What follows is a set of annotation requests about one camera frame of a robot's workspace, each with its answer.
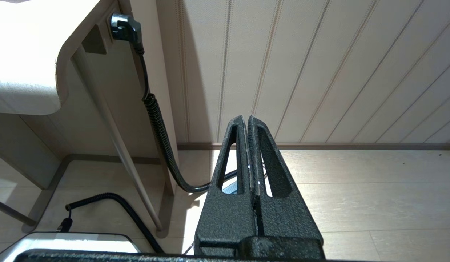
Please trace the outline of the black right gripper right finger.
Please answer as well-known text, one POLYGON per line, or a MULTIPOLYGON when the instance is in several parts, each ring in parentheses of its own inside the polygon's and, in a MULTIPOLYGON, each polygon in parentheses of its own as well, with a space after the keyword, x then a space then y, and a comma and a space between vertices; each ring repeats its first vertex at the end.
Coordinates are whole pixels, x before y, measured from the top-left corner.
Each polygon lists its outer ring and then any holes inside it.
POLYGON ((248 120, 256 234, 248 238, 248 257, 323 259, 323 237, 299 193, 267 125, 248 120))

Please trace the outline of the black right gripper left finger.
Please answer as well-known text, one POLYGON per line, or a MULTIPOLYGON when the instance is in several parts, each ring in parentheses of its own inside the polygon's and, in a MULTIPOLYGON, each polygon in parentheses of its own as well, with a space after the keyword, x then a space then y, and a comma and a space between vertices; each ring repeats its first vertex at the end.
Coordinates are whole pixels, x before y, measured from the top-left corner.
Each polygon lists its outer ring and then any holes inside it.
POLYGON ((253 198, 246 124, 242 116, 237 116, 229 122, 225 132, 223 146, 196 227, 194 254, 235 257, 239 243, 255 234, 253 198), (238 192, 226 194, 222 187, 233 144, 236 145, 238 192))

